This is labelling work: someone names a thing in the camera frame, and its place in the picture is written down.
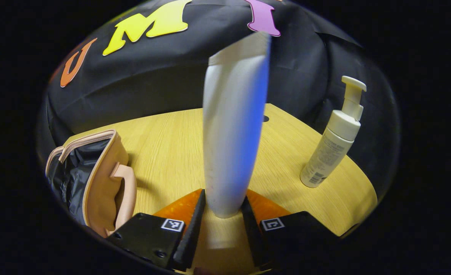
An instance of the foam pump bottle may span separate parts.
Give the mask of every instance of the foam pump bottle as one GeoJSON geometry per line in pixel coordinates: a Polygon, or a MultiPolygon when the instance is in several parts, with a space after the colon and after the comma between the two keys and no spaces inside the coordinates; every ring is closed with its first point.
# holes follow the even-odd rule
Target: foam pump bottle
{"type": "Polygon", "coordinates": [[[302,183],[310,188],[318,187],[339,165],[354,143],[363,113],[361,93],[366,85],[352,77],[343,76],[346,84],[342,110],[334,110],[314,154],[300,174],[302,183]]]}

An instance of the yellow letter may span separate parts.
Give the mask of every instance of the yellow letter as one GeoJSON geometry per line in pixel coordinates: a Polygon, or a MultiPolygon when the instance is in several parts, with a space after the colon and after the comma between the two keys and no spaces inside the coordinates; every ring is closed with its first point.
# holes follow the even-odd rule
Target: yellow letter
{"type": "Polygon", "coordinates": [[[117,30],[115,30],[115,33],[110,39],[108,47],[103,51],[103,56],[111,54],[125,45],[125,40],[122,39],[124,33],[127,34],[130,41],[136,42],[153,22],[154,26],[145,34],[147,37],[186,30],[188,24],[183,22],[183,9],[191,1],[176,0],[162,5],[148,17],[138,13],[120,21],[120,23],[115,25],[117,30]]]}

